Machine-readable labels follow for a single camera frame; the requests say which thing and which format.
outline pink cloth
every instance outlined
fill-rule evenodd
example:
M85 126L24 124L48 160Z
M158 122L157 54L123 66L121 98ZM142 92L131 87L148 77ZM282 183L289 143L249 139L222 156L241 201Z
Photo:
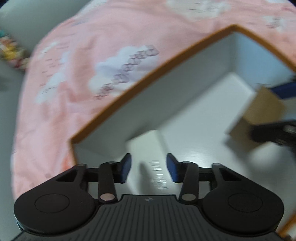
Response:
M296 8L285 0L94 0L35 48L12 155L14 198L74 165L68 141L144 75L240 24L296 64Z

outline small brown box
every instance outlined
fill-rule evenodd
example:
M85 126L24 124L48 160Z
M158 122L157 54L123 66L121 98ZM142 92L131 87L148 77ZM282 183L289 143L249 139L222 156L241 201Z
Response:
M246 151L250 151L261 143L251 140L252 125L277 122L285 112L285 105L271 90L261 87L257 96L251 102L244 115L229 133Z

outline gray surface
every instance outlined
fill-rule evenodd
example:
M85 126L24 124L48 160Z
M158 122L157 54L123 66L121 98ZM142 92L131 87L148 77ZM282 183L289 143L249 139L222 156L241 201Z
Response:
M0 9L0 27L30 52L56 25L89 0L9 0Z
M0 240L20 233L13 215L10 155L23 74L0 61Z
M37 237L22 233L15 241L280 241L275 233L236 237L213 228L193 205L175 196L125 195L113 205L103 205L91 222L68 235Z

